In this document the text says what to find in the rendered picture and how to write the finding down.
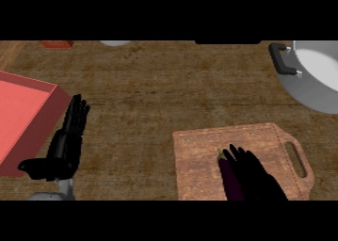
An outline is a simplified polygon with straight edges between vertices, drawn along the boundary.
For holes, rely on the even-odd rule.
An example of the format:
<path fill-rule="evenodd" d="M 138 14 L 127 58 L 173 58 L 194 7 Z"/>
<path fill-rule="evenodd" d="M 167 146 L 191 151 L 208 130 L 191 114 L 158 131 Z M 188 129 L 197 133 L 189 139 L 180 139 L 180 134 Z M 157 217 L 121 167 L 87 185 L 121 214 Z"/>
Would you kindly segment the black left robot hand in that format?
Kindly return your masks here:
<path fill-rule="evenodd" d="M 82 95 L 73 96 L 65 111 L 62 127 L 56 131 L 45 158 L 23 160 L 18 169 L 33 180 L 48 182 L 71 179 L 79 169 L 86 117 L 90 106 Z"/>

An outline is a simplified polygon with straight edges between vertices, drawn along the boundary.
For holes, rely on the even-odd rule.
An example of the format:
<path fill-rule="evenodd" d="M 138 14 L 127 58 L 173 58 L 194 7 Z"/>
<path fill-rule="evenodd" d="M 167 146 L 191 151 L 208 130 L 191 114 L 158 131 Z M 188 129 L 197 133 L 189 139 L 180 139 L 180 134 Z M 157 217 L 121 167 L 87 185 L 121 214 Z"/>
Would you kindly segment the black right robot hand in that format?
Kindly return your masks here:
<path fill-rule="evenodd" d="M 229 145 L 223 153 L 241 185 L 244 201 L 288 201 L 278 180 L 263 168 L 253 152 Z"/>

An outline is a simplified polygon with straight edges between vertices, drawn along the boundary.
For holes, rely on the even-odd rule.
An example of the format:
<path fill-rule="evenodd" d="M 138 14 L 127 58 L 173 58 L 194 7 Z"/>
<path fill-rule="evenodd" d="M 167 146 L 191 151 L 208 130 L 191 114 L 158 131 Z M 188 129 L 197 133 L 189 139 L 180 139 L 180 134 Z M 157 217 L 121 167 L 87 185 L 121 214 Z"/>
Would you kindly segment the dark purple eggplant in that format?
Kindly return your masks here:
<path fill-rule="evenodd" d="M 241 185 L 238 183 L 238 180 L 229 165 L 229 160 L 225 156 L 223 151 L 219 151 L 217 164 L 219 164 L 219 169 L 222 173 L 222 182 L 223 182 L 223 188 L 225 188 L 228 200 L 242 201 L 244 194 L 241 191 Z"/>

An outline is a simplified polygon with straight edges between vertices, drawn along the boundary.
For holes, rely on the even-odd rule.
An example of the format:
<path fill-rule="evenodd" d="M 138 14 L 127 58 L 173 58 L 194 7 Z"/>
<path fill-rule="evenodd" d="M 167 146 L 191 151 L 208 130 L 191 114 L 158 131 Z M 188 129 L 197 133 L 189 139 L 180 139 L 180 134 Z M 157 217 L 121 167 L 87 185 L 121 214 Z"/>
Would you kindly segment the brown wooden cutting board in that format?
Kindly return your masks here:
<path fill-rule="evenodd" d="M 300 142 L 275 123 L 177 131 L 173 139 L 180 201 L 226 199 L 217 156 L 231 144 L 254 153 L 288 200 L 309 200 L 313 170 Z"/>

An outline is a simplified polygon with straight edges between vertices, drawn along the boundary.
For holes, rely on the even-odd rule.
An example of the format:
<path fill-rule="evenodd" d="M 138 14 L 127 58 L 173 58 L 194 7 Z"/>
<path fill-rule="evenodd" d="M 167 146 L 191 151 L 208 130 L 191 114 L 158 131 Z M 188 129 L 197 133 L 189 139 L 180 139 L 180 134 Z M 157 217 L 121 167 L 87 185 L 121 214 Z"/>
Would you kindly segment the grey metal pot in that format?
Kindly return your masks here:
<path fill-rule="evenodd" d="M 313 110 L 338 114 L 338 40 L 294 40 L 269 45 L 279 82 Z"/>

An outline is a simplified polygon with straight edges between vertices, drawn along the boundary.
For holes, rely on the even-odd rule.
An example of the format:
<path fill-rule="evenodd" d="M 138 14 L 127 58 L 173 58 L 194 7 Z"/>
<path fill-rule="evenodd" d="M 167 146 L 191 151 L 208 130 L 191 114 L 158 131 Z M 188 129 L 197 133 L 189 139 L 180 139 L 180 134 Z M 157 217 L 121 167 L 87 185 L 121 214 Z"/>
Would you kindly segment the red box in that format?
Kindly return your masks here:
<path fill-rule="evenodd" d="M 71 97 L 56 84 L 0 71 L 0 176 L 21 177 Z"/>

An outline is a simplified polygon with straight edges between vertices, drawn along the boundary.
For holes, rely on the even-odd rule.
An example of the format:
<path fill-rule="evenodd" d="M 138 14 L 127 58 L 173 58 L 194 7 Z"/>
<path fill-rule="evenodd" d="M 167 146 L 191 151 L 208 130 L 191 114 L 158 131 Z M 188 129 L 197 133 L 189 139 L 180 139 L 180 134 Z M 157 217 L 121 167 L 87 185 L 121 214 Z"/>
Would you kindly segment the small orange-red block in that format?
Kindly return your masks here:
<path fill-rule="evenodd" d="M 71 40 L 43 40 L 40 43 L 48 49 L 68 49 L 74 44 Z"/>

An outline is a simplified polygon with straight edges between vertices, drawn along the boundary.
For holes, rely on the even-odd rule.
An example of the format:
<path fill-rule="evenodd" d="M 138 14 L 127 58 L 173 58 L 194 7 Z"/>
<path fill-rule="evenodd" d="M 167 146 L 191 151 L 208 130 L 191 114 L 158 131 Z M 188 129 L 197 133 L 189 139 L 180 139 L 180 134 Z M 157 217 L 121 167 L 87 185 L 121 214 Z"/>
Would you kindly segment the pale grey round object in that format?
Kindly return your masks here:
<path fill-rule="evenodd" d="M 130 40 L 101 40 L 101 43 L 107 46 L 121 46 L 130 42 Z"/>

